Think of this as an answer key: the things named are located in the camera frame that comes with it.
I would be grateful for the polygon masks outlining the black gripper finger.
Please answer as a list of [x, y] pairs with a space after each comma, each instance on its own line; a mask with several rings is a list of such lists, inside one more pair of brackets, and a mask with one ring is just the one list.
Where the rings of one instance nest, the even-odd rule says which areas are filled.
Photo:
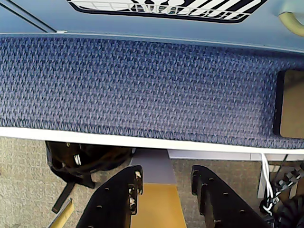
[[207, 228], [270, 227], [226, 182], [205, 166], [192, 166], [191, 192], [197, 196], [199, 213], [205, 217]]
[[129, 228], [143, 193], [140, 165], [124, 168], [102, 184], [91, 196], [78, 228]]

